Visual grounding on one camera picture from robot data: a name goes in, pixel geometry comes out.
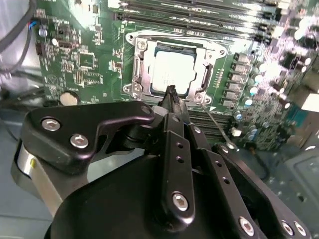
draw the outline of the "silver metal part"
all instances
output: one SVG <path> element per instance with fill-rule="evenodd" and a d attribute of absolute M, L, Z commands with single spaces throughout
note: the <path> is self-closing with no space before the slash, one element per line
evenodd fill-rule
<path fill-rule="evenodd" d="M 173 203 L 181 211 L 186 211 L 188 208 L 187 199 L 180 193 L 173 194 Z"/>
<path fill-rule="evenodd" d="M 229 152 L 229 151 L 228 151 L 228 148 L 226 148 L 224 145 L 221 145 L 220 147 L 221 147 L 221 149 L 222 149 L 225 153 L 228 153 L 228 152 Z"/>
<path fill-rule="evenodd" d="M 235 145 L 227 136 L 227 134 L 225 133 L 224 129 L 219 125 L 219 123 L 214 119 L 214 117 L 212 116 L 212 114 L 208 111 L 208 109 L 205 108 L 205 106 L 202 104 L 201 105 L 202 108 L 205 110 L 205 112 L 208 114 L 208 116 L 212 119 L 212 121 L 214 122 L 214 124 L 217 126 L 218 130 L 221 132 L 223 138 L 226 140 L 226 144 L 229 148 L 231 149 L 235 149 L 236 151 L 239 151 L 239 148 L 237 147 L 237 145 Z"/>
<path fill-rule="evenodd" d="M 299 223 L 295 222 L 295 226 L 301 235 L 304 237 L 307 235 L 305 229 Z"/>
<path fill-rule="evenodd" d="M 78 133 L 70 138 L 70 143 L 76 148 L 86 148 L 89 145 L 88 139 Z"/>
<path fill-rule="evenodd" d="M 190 78 L 189 81 L 182 83 L 185 84 L 183 89 L 187 87 L 187 91 L 185 91 L 185 94 L 187 94 L 185 95 L 186 104 L 195 106 L 198 103 L 207 105 L 212 102 L 212 97 L 206 94 L 207 88 L 203 89 L 202 85 L 203 82 L 206 82 L 206 85 L 209 86 L 216 60 L 226 56 L 227 49 L 224 46 L 207 38 L 187 37 L 154 30 L 131 32 L 126 35 L 126 40 L 135 47 L 132 83 L 123 86 L 123 91 L 126 94 L 130 94 L 137 100 L 153 102 L 161 100 L 162 96 L 157 95 L 151 86 L 154 86 L 154 71 L 158 67 L 155 55 L 157 52 L 161 52 L 158 51 L 159 46 L 165 46 L 167 48 L 174 47 L 191 50 L 196 55 L 193 68 L 189 69 L 194 71 L 195 79 Z M 172 40 L 178 40 L 181 43 L 171 43 Z"/>
<path fill-rule="evenodd" d="M 285 229 L 285 231 L 286 231 L 289 235 L 293 236 L 293 235 L 294 235 L 294 230 L 293 230 L 285 221 L 282 221 L 281 223 L 282 223 L 283 228 Z"/>
<path fill-rule="evenodd" d="M 41 37 L 47 37 L 48 31 L 46 29 L 44 29 L 44 28 L 40 28 L 38 34 Z"/>
<path fill-rule="evenodd" d="M 201 133 L 201 130 L 198 128 L 198 127 L 194 127 L 194 130 L 197 132 L 197 133 Z"/>
<path fill-rule="evenodd" d="M 247 233 L 247 235 L 252 237 L 255 234 L 253 226 L 246 218 L 240 217 L 239 224 L 241 228 L 245 231 L 245 233 Z"/>
<path fill-rule="evenodd" d="M 30 154 L 23 145 L 17 164 L 31 178 L 52 216 L 67 196 L 88 184 L 87 172 L 75 176 L 64 174 Z"/>
<path fill-rule="evenodd" d="M 57 131 L 61 128 L 61 124 L 55 119 L 45 119 L 41 124 L 48 131 Z"/>

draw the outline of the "screw head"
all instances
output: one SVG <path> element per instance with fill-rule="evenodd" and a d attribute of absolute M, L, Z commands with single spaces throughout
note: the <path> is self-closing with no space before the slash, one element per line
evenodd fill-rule
<path fill-rule="evenodd" d="M 198 128 L 198 127 L 196 127 L 196 126 L 194 126 L 194 130 L 195 130 L 197 133 L 201 133 L 200 128 Z"/>
<path fill-rule="evenodd" d="M 151 109 L 147 108 L 146 106 L 142 106 L 141 109 L 142 109 L 142 111 L 143 111 L 144 113 L 146 113 L 146 114 L 148 114 L 148 115 L 149 115 L 150 113 L 152 113 Z"/>
<path fill-rule="evenodd" d="M 70 143 L 76 148 L 86 148 L 89 145 L 88 139 L 85 136 L 78 133 L 74 134 L 71 137 Z"/>
<path fill-rule="evenodd" d="M 282 221 L 281 223 L 282 223 L 283 228 L 285 229 L 285 231 L 286 231 L 289 235 L 293 236 L 293 235 L 294 235 L 293 229 L 292 229 L 285 221 Z"/>
<path fill-rule="evenodd" d="M 41 124 L 42 127 L 48 131 L 57 131 L 61 128 L 60 123 L 55 119 L 45 119 Z"/>
<path fill-rule="evenodd" d="M 145 42 L 139 41 L 139 42 L 138 42 L 138 49 L 140 49 L 140 50 L 142 50 L 142 51 L 146 50 L 146 44 L 145 44 Z"/>
<path fill-rule="evenodd" d="M 295 222 L 295 226 L 301 235 L 304 237 L 307 235 L 305 229 L 299 223 Z"/>
<path fill-rule="evenodd" d="M 221 145 L 220 148 L 225 152 L 228 153 L 228 148 L 226 148 L 224 145 Z"/>
<path fill-rule="evenodd" d="M 253 236 L 255 234 L 254 228 L 251 223 L 244 217 L 239 218 L 239 224 L 241 228 L 245 231 L 245 233 L 249 236 Z"/>
<path fill-rule="evenodd" d="M 187 199 L 180 193 L 173 194 L 173 203 L 181 211 L 186 211 L 188 208 Z"/>

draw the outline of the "black cable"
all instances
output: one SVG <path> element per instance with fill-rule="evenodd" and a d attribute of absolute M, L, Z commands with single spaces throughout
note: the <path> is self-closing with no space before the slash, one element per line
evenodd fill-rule
<path fill-rule="evenodd" d="M 24 45 L 22 54 L 20 56 L 20 59 L 13 66 L 11 66 L 9 69 L 1 69 L 0 70 L 1 74 L 8 74 L 8 73 L 15 72 L 17 69 L 19 69 L 22 66 L 22 64 L 25 60 L 26 54 L 28 52 L 29 46 L 30 46 L 31 37 L 32 37 L 32 30 L 28 28 L 28 33 L 26 36 L 25 45 Z"/>
<path fill-rule="evenodd" d="M 0 118 L 0 124 L 3 125 L 3 127 L 5 128 L 5 130 L 8 132 L 8 134 L 10 135 L 11 138 L 13 138 L 16 142 L 18 142 L 19 140 L 17 139 L 17 137 L 14 136 L 14 134 L 12 133 L 12 131 L 10 130 L 10 128 L 8 127 L 8 125 L 6 125 L 6 123 L 4 122 L 3 119 Z"/>
<path fill-rule="evenodd" d="M 34 74 L 28 73 L 28 72 L 16 70 L 15 72 L 11 73 L 11 75 L 13 77 L 24 77 L 24 78 L 28 78 L 29 80 L 32 80 L 32 81 L 35 81 L 38 83 L 43 83 L 42 76 L 34 75 Z"/>
<path fill-rule="evenodd" d="M 256 158 L 258 164 L 263 168 L 263 170 L 265 171 L 265 175 L 263 177 L 260 177 L 260 179 L 264 182 L 268 181 L 270 179 L 270 171 L 267 167 L 267 165 L 265 164 L 265 162 L 261 159 L 261 157 L 259 157 L 259 155 L 256 153 L 255 149 L 250 147 L 249 151 L 252 153 L 252 155 Z"/>
<path fill-rule="evenodd" d="M 34 12 L 36 10 L 36 0 L 29 0 L 29 9 L 25 13 L 25 15 L 21 18 L 21 20 L 13 27 L 13 29 L 0 40 L 0 53 L 7 49 L 13 41 L 19 36 L 19 34 L 23 31 L 24 27 L 28 24 L 30 19 L 33 17 Z"/>

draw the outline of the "cable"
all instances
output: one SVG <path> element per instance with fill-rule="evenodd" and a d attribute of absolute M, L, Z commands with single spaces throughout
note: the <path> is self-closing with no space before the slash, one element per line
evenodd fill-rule
<path fill-rule="evenodd" d="M 7 49 L 13 41 L 19 36 L 19 34 L 23 31 L 23 28 L 28 24 L 30 19 L 33 17 L 34 12 L 36 10 L 36 0 L 29 0 L 29 9 L 25 13 L 25 15 L 21 18 L 21 20 L 13 27 L 13 29 L 0 40 L 0 53 Z"/>
<path fill-rule="evenodd" d="M 33 80 L 35 82 L 43 83 L 43 77 L 42 76 L 34 75 L 32 73 L 23 72 L 23 71 L 19 71 L 19 70 L 16 70 L 16 71 L 12 72 L 11 76 L 13 76 L 13 77 L 24 77 L 24 78 L 28 78 L 29 80 Z"/>
<path fill-rule="evenodd" d="M 12 73 L 12 72 L 16 71 L 17 69 L 19 69 L 22 66 L 23 61 L 25 60 L 26 54 L 27 54 L 27 52 L 29 50 L 29 46 L 30 46 L 30 42 L 31 42 L 32 30 L 31 30 L 30 26 L 31 26 L 31 24 L 29 25 L 29 28 L 28 28 L 28 33 L 27 33 L 27 36 L 26 36 L 26 42 L 25 42 L 22 54 L 20 56 L 20 59 L 13 66 L 11 66 L 9 69 L 1 69 L 0 70 L 0 74 Z"/>
<path fill-rule="evenodd" d="M 239 148 L 237 145 L 235 145 L 227 136 L 223 128 L 220 126 L 220 124 L 214 119 L 214 117 L 211 115 L 211 113 L 204 107 L 203 104 L 201 104 L 202 108 L 206 111 L 206 113 L 209 115 L 209 117 L 214 121 L 215 125 L 217 126 L 218 130 L 221 132 L 221 135 L 226 140 L 227 146 L 232 149 L 236 149 L 236 151 L 239 151 Z"/>
<path fill-rule="evenodd" d="M 253 147 L 249 147 L 249 151 L 252 153 L 252 155 L 256 158 L 257 162 L 259 163 L 259 165 L 263 168 L 263 170 L 265 171 L 265 175 L 263 177 L 261 177 L 260 179 L 262 181 L 268 181 L 270 179 L 270 171 L 267 167 L 267 165 L 265 164 L 265 162 L 259 157 L 259 155 L 256 153 L 255 149 Z"/>
<path fill-rule="evenodd" d="M 10 130 L 10 128 L 8 127 L 8 125 L 6 125 L 6 123 L 4 122 L 3 119 L 0 118 L 0 124 L 3 125 L 3 127 L 5 128 L 5 130 L 8 132 L 8 134 L 10 135 L 11 138 L 13 138 L 16 142 L 18 142 L 19 140 L 14 136 L 14 134 L 12 133 L 12 131 Z"/>

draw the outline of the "black ram slot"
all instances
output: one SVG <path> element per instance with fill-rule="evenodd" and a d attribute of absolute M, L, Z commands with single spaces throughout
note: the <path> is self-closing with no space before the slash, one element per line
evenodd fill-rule
<path fill-rule="evenodd" d="M 245 14 L 245 15 L 252 15 L 256 17 L 262 17 L 264 11 L 254 11 L 252 12 L 251 9 L 241 7 L 241 6 L 236 6 L 236 5 L 231 5 L 231 4 L 225 4 L 222 2 L 213 2 L 211 0 L 204 2 L 204 1 L 195 1 L 195 0 L 153 0 L 154 2 L 157 2 L 157 5 L 160 3 L 168 3 L 168 4 L 180 4 L 184 6 L 189 6 L 189 7 L 199 7 L 199 8 L 205 8 L 207 10 L 211 11 L 223 11 L 225 13 L 229 14 Z"/>
<path fill-rule="evenodd" d="M 119 13 L 116 15 L 117 20 L 127 20 L 127 21 L 137 21 L 141 23 L 148 23 L 148 24 L 157 24 L 157 25 L 164 25 L 164 26 L 170 26 L 170 27 L 179 27 L 184 28 L 187 30 L 193 30 L 193 31 L 200 31 L 208 34 L 218 34 L 221 37 L 234 37 L 234 38 L 241 38 L 241 39 L 247 39 L 247 40 L 254 40 L 255 36 L 249 35 L 246 37 L 246 34 L 239 34 L 237 31 L 232 30 L 222 30 L 217 27 L 211 27 L 211 26 L 200 26 L 195 25 L 192 23 L 185 23 L 185 22 L 177 22 L 170 19 L 162 19 L 157 17 L 148 17 L 148 16 L 142 16 L 142 15 L 134 15 L 132 13 Z"/>
<path fill-rule="evenodd" d="M 232 27 L 246 27 L 245 22 L 242 20 L 236 20 L 234 18 L 230 17 L 223 17 L 221 15 L 219 16 L 213 16 L 212 14 L 203 13 L 203 12 L 194 12 L 194 11 L 188 11 L 184 9 L 175 9 L 175 8 L 167 8 L 162 5 L 147 5 L 146 3 L 141 4 L 139 2 L 129 2 L 129 5 L 125 7 L 125 9 L 131 9 L 131 10 L 152 10 L 155 12 L 162 12 L 167 14 L 174 14 L 175 16 L 180 17 L 187 17 L 194 20 L 206 20 L 210 21 L 210 23 L 216 24 L 220 27 L 223 27 L 223 25 L 230 25 Z M 249 29 L 253 30 L 259 30 L 259 24 L 258 23 L 251 23 L 252 27 L 249 27 Z"/>

